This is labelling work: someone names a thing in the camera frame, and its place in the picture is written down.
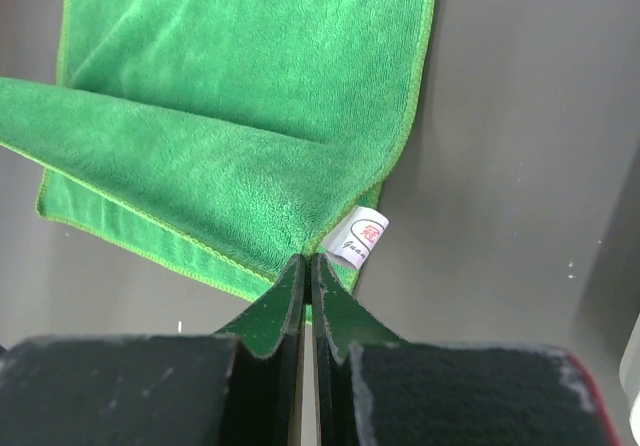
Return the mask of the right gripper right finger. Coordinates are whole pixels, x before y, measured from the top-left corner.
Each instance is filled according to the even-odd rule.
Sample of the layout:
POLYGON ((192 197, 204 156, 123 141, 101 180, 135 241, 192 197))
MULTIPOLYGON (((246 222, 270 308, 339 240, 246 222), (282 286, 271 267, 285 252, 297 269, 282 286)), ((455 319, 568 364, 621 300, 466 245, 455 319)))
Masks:
POLYGON ((326 255, 310 259, 318 439, 321 445, 374 445, 374 395, 362 372, 367 346, 403 345, 342 285, 326 255))

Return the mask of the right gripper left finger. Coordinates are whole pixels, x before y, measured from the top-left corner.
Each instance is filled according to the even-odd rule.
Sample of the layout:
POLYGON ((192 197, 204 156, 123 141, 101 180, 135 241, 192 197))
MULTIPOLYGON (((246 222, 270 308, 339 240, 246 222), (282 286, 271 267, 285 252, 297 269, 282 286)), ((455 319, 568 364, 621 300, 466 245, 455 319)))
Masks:
POLYGON ((238 341, 221 425, 223 445, 300 443, 306 259, 218 332, 238 341))

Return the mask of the green towel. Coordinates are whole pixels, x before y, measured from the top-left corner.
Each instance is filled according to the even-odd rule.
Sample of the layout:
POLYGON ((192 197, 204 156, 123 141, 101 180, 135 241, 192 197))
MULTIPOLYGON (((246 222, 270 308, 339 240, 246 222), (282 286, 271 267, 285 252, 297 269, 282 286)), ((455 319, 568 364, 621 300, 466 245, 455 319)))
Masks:
POLYGON ((435 0, 64 0, 57 82, 1 82, 38 213, 247 300, 375 207, 435 0))

